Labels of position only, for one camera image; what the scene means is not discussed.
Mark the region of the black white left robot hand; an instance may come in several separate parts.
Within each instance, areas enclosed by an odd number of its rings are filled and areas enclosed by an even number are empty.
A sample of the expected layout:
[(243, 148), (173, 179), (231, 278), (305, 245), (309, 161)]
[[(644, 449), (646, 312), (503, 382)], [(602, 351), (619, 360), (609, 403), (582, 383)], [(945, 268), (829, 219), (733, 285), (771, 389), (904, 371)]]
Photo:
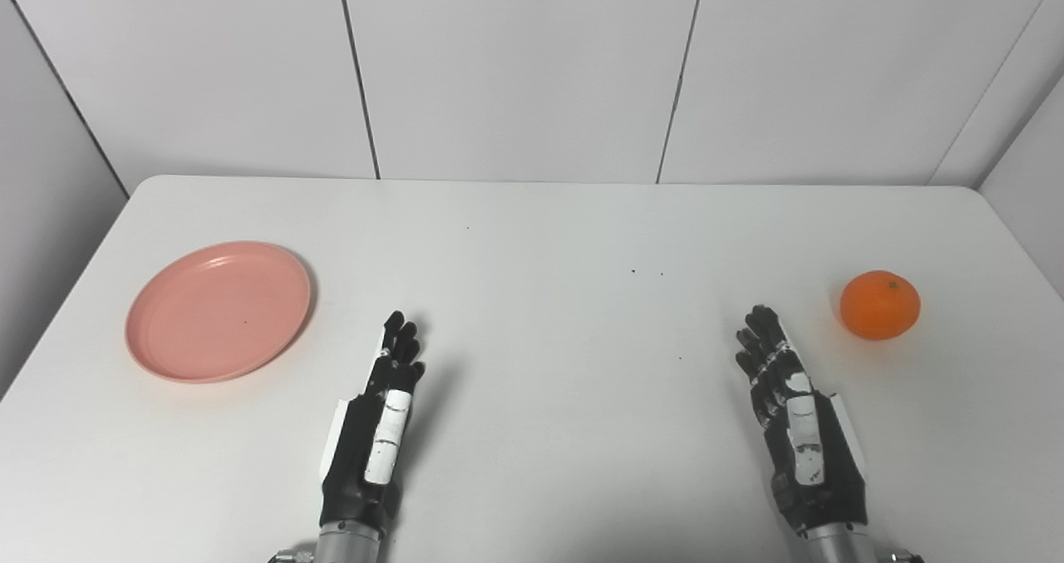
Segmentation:
[(382, 325), (364, 390), (340, 405), (342, 419), (326, 471), (319, 524), (358, 521), (384, 536), (401, 502), (396, 465), (406, 434), (416, 385), (426, 371), (419, 361), (418, 327), (395, 310)]

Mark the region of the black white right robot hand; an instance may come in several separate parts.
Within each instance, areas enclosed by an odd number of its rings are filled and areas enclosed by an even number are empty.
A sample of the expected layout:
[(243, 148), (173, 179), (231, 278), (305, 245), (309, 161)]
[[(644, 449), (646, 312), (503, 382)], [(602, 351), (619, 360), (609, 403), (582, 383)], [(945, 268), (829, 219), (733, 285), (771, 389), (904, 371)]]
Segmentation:
[(815, 385), (772, 308), (758, 304), (735, 334), (735, 362), (774, 465), (776, 509), (797, 533), (866, 525), (865, 480), (835, 404)]

